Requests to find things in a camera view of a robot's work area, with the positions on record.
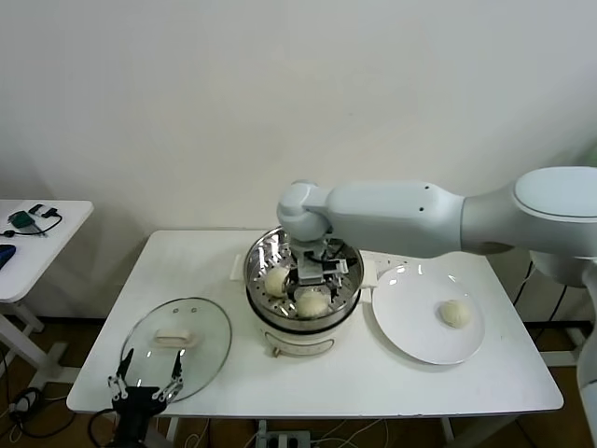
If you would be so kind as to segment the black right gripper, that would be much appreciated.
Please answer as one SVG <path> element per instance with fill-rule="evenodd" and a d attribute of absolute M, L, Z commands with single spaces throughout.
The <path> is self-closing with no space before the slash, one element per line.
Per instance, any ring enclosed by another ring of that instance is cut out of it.
<path fill-rule="evenodd" d="M 326 287 L 329 289 L 329 300 L 335 302 L 340 296 L 340 289 L 346 278 L 345 273 L 324 273 L 323 279 Z M 289 300 L 295 299 L 295 291 L 299 287 L 299 275 L 297 273 L 288 273 L 283 282 L 283 292 Z"/>

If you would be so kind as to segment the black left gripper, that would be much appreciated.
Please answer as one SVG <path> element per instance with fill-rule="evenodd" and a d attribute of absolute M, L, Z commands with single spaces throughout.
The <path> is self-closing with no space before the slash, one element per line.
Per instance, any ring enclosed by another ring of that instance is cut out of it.
<path fill-rule="evenodd" d="M 112 447 L 145 447 L 150 420 L 162 413 L 167 401 L 173 401 L 184 387 L 182 351 L 176 354 L 170 382 L 163 388 L 155 386 L 127 386 L 125 378 L 130 367 L 133 349 L 119 362 L 117 371 L 107 379 L 113 410 L 118 425 L 111 441 Z"/>

